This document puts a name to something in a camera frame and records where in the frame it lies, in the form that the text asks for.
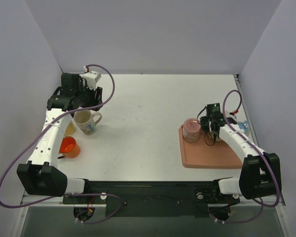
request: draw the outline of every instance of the white tabletop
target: white tabletop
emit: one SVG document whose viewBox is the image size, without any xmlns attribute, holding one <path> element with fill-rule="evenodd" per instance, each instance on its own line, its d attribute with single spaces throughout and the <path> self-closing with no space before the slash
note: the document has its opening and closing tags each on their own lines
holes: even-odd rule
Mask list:
<svg viewBox="0 0 296 237">
<path fill-rule="evenodd" d="M 240 175 L 240 169 L 184 168 L 178 134 L 180 125 L 205 105 L 222 107 L 226 94 L 237 89 L 233 75 L 113 76 L 115 94 L 100 109 L 96 133 L 85 136 L 76 127 L 73 137 L 81 153 L 59 160 L 59 170 L 92 181 L 212 181 Z M 98 86 L 105 100 L 111 80 L 103 75 Z M 238 103 L 232 94 L 226 109 L 233 111 Z M 242 107 L 237 118 L 246 120 Z"/>
</svg>

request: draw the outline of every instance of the salmon-colored tray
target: salmon-colored tray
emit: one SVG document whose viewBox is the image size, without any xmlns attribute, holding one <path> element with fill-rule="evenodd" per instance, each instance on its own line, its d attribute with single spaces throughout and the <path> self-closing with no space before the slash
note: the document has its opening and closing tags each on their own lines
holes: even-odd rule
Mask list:
<svg viewBox="0 0 296 237">
<path fill-rule="evenodd" d="M 186 168 L 240 169 L 242 162 L 226 142 L 216 142 L 213 146 L 206 145 L 204 131 L 201 130 L 195 143 L 183 139 L 183 125 L 179 128 L 182 165 Z"/>
</svg>

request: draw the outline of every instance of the screw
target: screw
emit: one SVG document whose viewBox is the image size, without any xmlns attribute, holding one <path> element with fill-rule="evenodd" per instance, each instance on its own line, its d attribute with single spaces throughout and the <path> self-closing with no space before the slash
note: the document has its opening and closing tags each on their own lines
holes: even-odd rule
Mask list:
<svg viewBox="0 0 296 237">
<path fill-rule="evenodd" d="M 203 199 L 203 194 L 202 193 L 197 193 L 196 194 L 197 199 Z"/>
<path fill-rule="evenodd" d="M 102 200 L 107 199 L 108 196 L 105 195 L 106 193 L 101 193 L 101 194 L 104 194 L 104 195 L 101 195 L 101 196 L 100 196 L 100 198 L 101 198 Z"/>
</svg>

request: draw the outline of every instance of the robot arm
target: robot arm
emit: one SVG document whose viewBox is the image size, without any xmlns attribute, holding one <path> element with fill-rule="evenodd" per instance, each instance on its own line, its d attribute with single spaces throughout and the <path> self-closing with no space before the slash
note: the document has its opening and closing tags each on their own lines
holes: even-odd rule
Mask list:
<svg viewBox="0 0 296 237">
<path fill-rule="evenodd" d="M 220 193 L 223 195 L 242 195 L 246 199 L 276 194 L 275 184 L 264 161 L 258 152 L 247 143 L 250 139 L 244 134 L 244 130 L 240 129 L 233 117 L 227 119 L 235 131 L 226 124 L 219 103 L 207 105 L 206 113 L 206 116 L 201 117 L 200 120 L 202 129 L 205 133 L 216 132 L 214 141 L 218 134 L 243 163 L 240 177 L 218 180 Z M 266 157 L 281 190 L 281 171 L 278 156 L 275 153 L 268 154 L 252 141 L 250 142 Z"/>
<path fill-rule="evenodd" d="M 61 86 L 47 102 L 43 129 L 51 127 L 40 138 L 27 163 L 19 164 L 17 168 L 17 175 L 28 194 L 60 197 L 83 193 L 85 180 L 67 177 L 57 169 L 58 152 L 72 116 L 68 114 L 54 124 L 51 122 L 66 111 L 101 104 L 102 88 L 96 87 L 100 78 L 101 74 L 94 71 L 80 75 L 62 74 Z"/>
</svg>

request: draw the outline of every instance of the gray wall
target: gray wall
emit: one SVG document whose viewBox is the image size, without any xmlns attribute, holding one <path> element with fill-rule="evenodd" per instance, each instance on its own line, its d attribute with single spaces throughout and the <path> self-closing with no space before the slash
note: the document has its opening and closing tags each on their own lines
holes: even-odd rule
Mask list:
<svg viewBox="0 0 296 237">
<path fill-rule="evenodd" d="M 60 74 L 25 2 L 0 0 L 0 176 L 41 131 L 46 102 Z M 8 204 L 20 204 L 23 191 L 15 166 L 0 196 Z M 0 237 L 10 236 L 16 213 L 0 207 Z"/>
<path fill-rule="evenodd" d="M 230 220 L 247 220 L 259 206 L 237 205 Z M 112 217 L 99 225 L 74 224 L 73 207 L 32 206 L 26 216 L 21 237 L 283 237 L 275 208 L 265 208 L 262 215 L 247 224 L 219 225 L 212 217 Z M 97 207 L 92 221 L 104 217 Z"/>
<path fill-rule="evenodd" d="M 26 0 L 65 72 L 241 72 L 280 0 Z"/>
<path fill-rule="evenodd" d="M 281 159 L 283 195 L 296 233 L 296 0 L 283 0 L 240 83 L 261 147 Z"/>
</svg>

